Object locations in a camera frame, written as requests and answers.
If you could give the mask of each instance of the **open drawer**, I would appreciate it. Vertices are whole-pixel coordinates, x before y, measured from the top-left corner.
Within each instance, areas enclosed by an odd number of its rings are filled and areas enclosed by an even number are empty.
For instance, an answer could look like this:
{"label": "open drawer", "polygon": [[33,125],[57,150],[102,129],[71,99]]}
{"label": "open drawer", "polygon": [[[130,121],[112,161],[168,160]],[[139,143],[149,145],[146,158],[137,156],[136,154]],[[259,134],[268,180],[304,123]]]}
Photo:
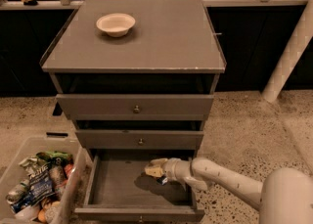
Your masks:
{"label": "open drawer", "polygon": [[144,173],[151,159],[192,156],[192,151],[98,151],[84,205],[75,212],[88,220],[199,222],[204,210],[197,208],[189,186],[177,182],[161,186]]}

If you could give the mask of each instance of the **drawer handle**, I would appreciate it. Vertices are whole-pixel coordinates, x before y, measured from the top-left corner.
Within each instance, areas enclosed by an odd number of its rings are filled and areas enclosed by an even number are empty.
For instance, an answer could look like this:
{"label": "drawer handle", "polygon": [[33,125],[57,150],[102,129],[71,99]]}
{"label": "drawer handle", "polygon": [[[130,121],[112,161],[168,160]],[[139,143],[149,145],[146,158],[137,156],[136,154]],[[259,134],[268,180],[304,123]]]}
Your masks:
{"label": "drawer handle", "polygon": [[143,221],[143,216],[140,216],[140,217],[139,217],[138,223],[139,223],[139,224],[143,224],[143,223],[144,223],[144,221]]}
{"label": "drawer handle", "polygon": [[144,139],[140,138],[140,139],[138,140],[138,145],[139,145],[139,146],[143,146],[144,144],[145,144]]}
{"label": "drawer handle", "polygon": [[133,112],[134,112],[134,113],[139,113],[140,111],[141,111],[141,109],[139,108],[138,105],[136,105],[136,106],[134,107],[134,109],[133,109]]}

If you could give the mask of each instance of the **drawer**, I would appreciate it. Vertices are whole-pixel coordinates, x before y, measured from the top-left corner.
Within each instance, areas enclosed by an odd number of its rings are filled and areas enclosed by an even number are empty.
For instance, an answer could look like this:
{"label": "drawer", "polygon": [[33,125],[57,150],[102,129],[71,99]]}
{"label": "drawer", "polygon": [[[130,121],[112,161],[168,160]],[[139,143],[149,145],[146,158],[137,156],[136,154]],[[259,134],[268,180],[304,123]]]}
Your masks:
{"label": "drawer", "polygon": [[58,103],[70,119],[206,119],[212,95],[64,95]]}
{"label": "drawer", "polygon": [[151,159],[180,157],[190,151],[99,151],[94,159],[84,205],[79,218],[100,221],[192,221],[204,216],[193,190],[177,182],[161,186],[144,174]]}
{"label": "drawer", "polygon": [[211,94],[211,89],[217,82],[217,74],[213,73],[55,73],[55,75],[63,94]]}
{"label": "drawer", "polygon": [[197,150],[203,132],[78,130],[76,135],[86,149]]}
{"label": "drawer", "polygon": [[202,131],[200,120],[77,120],[77,129],[84,130],[167,130]]}

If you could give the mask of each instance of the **box of items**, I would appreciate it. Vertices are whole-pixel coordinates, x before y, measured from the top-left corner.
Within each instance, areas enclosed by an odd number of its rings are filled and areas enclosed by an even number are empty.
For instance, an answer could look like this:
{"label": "box of items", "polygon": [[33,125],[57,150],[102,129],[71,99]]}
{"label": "box of items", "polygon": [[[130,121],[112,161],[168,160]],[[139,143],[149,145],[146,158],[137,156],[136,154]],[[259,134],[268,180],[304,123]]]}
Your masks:
{"label": "box of items", "polygon": [[85,165],[76,139],[26,139],[0,178],[0,223],[68,223]]}

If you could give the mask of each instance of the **gray drawer front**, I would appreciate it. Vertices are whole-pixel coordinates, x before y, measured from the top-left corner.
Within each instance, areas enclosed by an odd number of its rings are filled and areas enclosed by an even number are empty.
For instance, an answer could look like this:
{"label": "gray drawer front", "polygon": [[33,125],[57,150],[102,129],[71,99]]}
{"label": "gray drawer front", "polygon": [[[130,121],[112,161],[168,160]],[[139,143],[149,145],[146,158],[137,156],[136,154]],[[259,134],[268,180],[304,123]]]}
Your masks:
{"label": "gray drawer front", "polygon": [[58,103],[70,119],[206,119],[212,95],[63,95]]}
{"label": "gray drawer front", "polygon": [[137,209],[125,208],[77,208],[75,213],[79,218],[85,220],[100,221],[131,221],[134,223],[145,223],[146,221],[184,221],[201,222],[204,217],[204,210],[181,207],[181,209],[143,209],[138,206]]}
{"label": "gray drawer front", "polygon": [[87,149],[197,150],[203,132],[78,130],[76,135]]}

